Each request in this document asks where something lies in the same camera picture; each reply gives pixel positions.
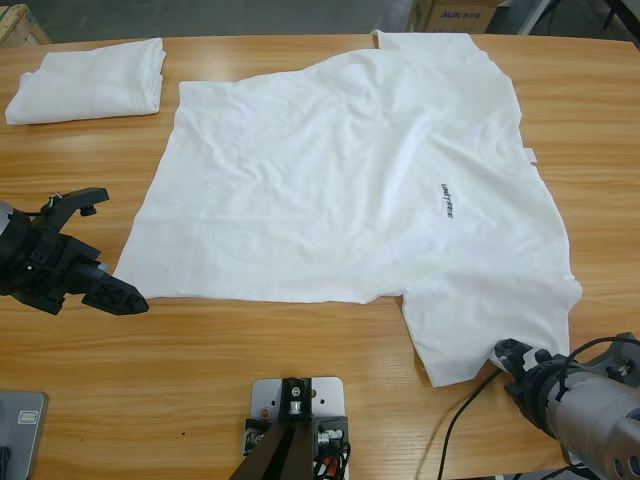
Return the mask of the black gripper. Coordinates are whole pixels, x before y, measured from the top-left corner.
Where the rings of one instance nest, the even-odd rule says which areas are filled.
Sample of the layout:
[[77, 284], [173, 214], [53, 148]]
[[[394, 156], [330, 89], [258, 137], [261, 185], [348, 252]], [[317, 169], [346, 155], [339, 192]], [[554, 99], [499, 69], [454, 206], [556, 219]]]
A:
[[108, 275], [98, 256], [98, 250], [61, 234], [44, 216], [1, 211], [3, 296], [53, 315], [62, 309], [66, 294], [85, 294], [83, 304], [112, 315], [148, 312], [142, 294]]
[[546, 350], [535, 352], [537, 364], [525, 370], [525, 355], [532, 349], [528, 344], [509, 338], [499, 341], [493, 349], [492, 361], [509, 373], [513, 380], [504, 387], [520, 413], [535, 427], [554, 436], [547, 418], [548, 397], [559, 382], [566, 356], [551, 356]]

